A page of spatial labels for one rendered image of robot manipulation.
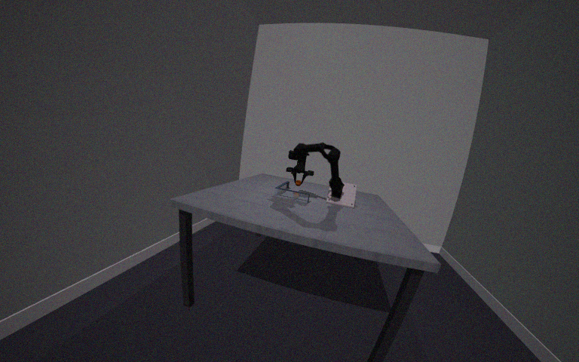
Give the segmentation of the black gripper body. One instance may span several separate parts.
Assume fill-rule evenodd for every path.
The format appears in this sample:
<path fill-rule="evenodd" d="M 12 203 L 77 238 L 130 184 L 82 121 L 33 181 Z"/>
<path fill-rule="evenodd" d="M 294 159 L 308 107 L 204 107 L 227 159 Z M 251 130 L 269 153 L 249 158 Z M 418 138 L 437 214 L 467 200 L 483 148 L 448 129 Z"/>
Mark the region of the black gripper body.
<path fill-rule="evenodd" d="M 302 164 L 303 164 L 304 167 L 305 167 L 305 162 L 304 162 L 304 161 L 297 161 L 297 163 L 299 163 L 299 165 L 302 165 Z M 286 172 L 291 172 L 291 171 L 292 171 L 292 173 L 295 173 L 293 167 L 288 167 L 288 168 L 286 169 Z M 312 171 L 312 170 L 304 171 L 304 172 L 301 172 L 301 173 L 303 173 L 304 175 L 309 175 L 309 176 L 313 176 L 313 175 L 314 175 L 314 171 Z"/>

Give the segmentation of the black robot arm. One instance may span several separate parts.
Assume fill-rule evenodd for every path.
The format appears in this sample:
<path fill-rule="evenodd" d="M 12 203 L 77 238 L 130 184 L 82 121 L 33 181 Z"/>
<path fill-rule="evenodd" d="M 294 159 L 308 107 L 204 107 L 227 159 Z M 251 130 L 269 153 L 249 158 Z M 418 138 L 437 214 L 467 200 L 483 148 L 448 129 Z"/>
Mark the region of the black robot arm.
<path fill-rule="evenodd" d="M 324 149 L 331 150 L 328 154 L 325 153 Z M 331 179 L 329 180 L 329 187 L 332 190 L 332 197 L 339 198 L 342 195 L 342 189 L 344 187 L 344 183 L 339 178 L 339 158 L 341 152 L 334 146 L 326 145 L 325 143 L 319 144 L 307 144 L 299 143 L 295 148 L 294 151 L 289 151 L 289 159 L 304 161 L 306 162 L 306 157 L 309 155 L 309 152 L 321 152 L 324 158 L 330 163 L 331 169 Z M 295 173 L 301 173 L 305 171 L 304 165 L 297 165 L 294 167 Z"/>

